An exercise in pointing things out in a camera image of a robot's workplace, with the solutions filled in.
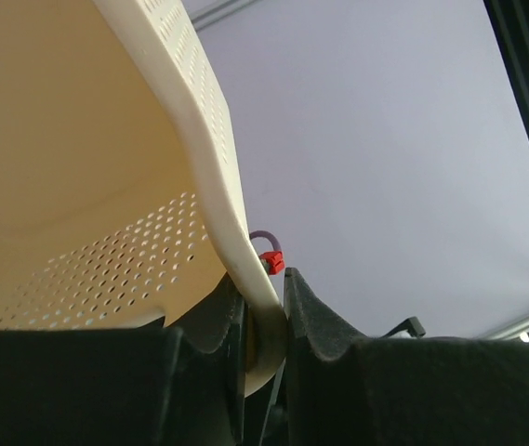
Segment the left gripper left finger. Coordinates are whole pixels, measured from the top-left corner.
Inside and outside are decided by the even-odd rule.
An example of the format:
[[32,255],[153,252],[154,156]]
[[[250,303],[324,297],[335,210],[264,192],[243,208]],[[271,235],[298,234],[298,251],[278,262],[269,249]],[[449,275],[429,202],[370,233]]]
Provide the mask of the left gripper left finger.
[[246,306],[229,277],[168,327],[0,331],[0,445],[235,445]]

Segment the large cream laundry basket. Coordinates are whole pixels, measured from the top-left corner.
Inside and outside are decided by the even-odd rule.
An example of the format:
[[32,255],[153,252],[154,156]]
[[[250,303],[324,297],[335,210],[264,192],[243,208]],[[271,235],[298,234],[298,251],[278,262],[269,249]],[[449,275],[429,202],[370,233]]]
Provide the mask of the large cream laundry basket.
[[0,1],[0,330],[175,321],[229,275],[285,355],[231,115],[180,1]]

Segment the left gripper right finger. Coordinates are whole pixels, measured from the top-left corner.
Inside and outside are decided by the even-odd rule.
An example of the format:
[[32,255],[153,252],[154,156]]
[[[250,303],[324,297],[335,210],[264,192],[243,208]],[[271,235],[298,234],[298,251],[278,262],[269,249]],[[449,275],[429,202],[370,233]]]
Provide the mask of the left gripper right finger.
[[294,445],[529,445],[529,343],[369,337],[284,276]]

